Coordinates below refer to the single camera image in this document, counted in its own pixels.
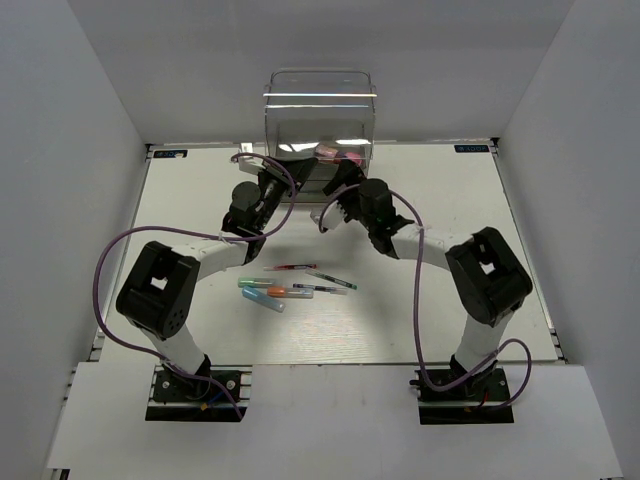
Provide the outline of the clear plastic drawer organizer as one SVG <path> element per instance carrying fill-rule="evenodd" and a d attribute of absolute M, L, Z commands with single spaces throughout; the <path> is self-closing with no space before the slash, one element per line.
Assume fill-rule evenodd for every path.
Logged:
<path fill-rule="evenodd" d="M 369 73 L 344 68 L 279 69 L 271 74 L 263 98 L 269 156 L 281 161 L 316 157 L 315 147 L 324 144 L 358 153 L 364 160 L 361 169 L 369 170 L 377 98 Z M 338 166 L 319 161 L 298 200 L 323 202 L 322 189 Z"/>

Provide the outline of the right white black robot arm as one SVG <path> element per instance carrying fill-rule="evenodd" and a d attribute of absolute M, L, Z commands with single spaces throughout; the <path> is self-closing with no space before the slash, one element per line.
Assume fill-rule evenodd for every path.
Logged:
<path fill-rule="evenodd" d="M 448 271 L 467 319 L 460 344 L 449 363 L 449 382 L 422 382 L 435 392 L 454 390 L 472 399 L 488 385 L 500 341 L 513 314 L 532 292 L 532 280 L 495 228 L 453 235 L 407 219 L 393 202 L 398 194 L 381 179 L 368 178 L 352 161 L 342 162 L 323 189 L 327 203 L 316 217 L 320 232 L 358 221 L 374 249 L 396 260 L 411 260 Z"/>

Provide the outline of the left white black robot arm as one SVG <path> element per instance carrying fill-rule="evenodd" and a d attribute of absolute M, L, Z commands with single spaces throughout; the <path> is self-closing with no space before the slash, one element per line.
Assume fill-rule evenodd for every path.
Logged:
<path fill-rule="evenodd" d="M 136 259 L 116 310 L 151 340 L 163 367 L 188 398 L 204 399 L 221 391 L 211 385 L 209 357 L 186 326 L 196 284 L 252 262 L 266 242 L 265 229 L 274 212 L 285 197 L 295 198 L 317 164 L 315 157 L 283 163 L 265 158 L 255 181 L 243 181 L 232 190 L 221 226 L 227 239 L 175 247 L 152 241 Z"/>

